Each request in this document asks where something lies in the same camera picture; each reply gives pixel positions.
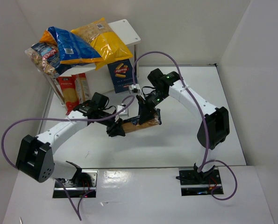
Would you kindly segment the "dark La Sicilia spaghetti pack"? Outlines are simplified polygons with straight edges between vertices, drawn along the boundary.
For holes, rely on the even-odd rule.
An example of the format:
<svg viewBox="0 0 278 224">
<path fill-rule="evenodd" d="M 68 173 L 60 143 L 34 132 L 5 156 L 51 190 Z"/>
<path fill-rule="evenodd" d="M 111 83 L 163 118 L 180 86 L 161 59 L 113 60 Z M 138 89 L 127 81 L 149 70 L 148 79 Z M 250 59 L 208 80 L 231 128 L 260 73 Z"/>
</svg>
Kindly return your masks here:
<svg viewBox="0 0 278 224">
<path fill-rule="evenodd" d="M 154 119 L 147 121 L 146 123 L 141 124 L 141 125 L 138 123 L 139 118 L 140 118 L 140 116 L 138 115 L 138 116 L 123 120 L 122 127 L 123 127 L 125 133 L 131 133 L 131 132 L 139 131 L 139 130 L 146 129 L 146 128 L 149 128 L 152 126 L 161 125 L 161 124 L 157 123 L 156 115 L 155 115 Z"/>
</svg>

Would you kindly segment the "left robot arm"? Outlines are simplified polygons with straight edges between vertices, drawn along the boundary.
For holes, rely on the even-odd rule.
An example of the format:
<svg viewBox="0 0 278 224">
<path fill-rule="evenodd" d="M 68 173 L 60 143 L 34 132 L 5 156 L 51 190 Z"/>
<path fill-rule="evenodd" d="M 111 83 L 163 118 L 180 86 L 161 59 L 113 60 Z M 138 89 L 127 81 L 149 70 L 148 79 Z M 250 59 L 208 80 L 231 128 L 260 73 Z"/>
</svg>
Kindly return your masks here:
<svg viewBox="0 0 278 224">
<path fill-rule="evenodd" d="M 70 137 L 86 128 L 89 119 L 97 119 L 98 123 L 105 125 L 110 137 L 125 136 L 122 119 L 116 119 L 105 111 L 108 101 L 107 96 L 96 92 L 92 99 L 77 105 L 64 122 L 35 137 L 25 136 L 21 141 L 16 168 L 38 182 L 51 177 L 66 179 L 72 185 L 78 185 L 86 178 L 82 168 L 69 161 L 56 162 L 53 155 Z"/>
</svg>

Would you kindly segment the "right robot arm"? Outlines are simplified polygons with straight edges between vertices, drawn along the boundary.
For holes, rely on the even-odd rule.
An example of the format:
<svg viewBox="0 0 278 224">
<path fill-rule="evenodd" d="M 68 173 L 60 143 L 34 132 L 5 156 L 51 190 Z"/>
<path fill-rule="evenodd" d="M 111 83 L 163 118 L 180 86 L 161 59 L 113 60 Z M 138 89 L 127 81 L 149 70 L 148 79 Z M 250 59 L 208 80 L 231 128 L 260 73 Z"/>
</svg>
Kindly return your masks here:
<svg viewBox="0 0 278 224">
<path fill-rule="evenodd" d="M 226 140 L 230 133 L 229 112 L 218 108 L 196 93 L 183 79 L 171 72 L 164 74 L 160 69 L 150 72 L 147 79 L 152 84 L 152 92 L 145 97 L 138 96 L 140 120 L 147 121 L 155 112 L 155 107 L 167 97 L 172 97 L 195 117 L 201 120 L 197 140 L 201 145 L 201 160 L 193 166 L 196 181 L 203 183 L 214 170 L 214 149 Z"/>
</svg>

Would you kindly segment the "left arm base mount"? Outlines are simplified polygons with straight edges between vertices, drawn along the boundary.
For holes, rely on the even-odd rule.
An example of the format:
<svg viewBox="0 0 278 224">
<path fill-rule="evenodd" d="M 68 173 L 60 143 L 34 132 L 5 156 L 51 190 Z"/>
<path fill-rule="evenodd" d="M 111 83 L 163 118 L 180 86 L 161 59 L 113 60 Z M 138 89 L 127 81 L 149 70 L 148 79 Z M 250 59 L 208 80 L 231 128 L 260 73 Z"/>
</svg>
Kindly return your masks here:
<svg viewBox="0 0 278 224">
<path fill-rule="evenodd" d="M 81 198 L 86 193 L 85 198 L 95 198 L 97 177 L 98 170 L 84 169 L 77 184 L 64 178 L 61 178 L 60 182 L 66 188 L 70 198 Z"/>
</svg>

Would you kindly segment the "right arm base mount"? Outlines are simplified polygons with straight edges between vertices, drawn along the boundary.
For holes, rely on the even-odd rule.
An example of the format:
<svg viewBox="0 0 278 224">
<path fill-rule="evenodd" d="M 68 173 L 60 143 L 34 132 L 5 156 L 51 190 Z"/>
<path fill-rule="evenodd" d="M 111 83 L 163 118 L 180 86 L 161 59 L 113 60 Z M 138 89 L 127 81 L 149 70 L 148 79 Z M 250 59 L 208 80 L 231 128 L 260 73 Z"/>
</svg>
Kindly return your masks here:
<svg viewBox="0 0 278 224">
<path fill-rule="evenodd" d="M 223 187 L 218 168 L 214 168 L 208 176 L 199 180 L 193 168 L 180 168 L 176 179 L 180 182 L 182 196 L 223 195 Z"/>
</svg>

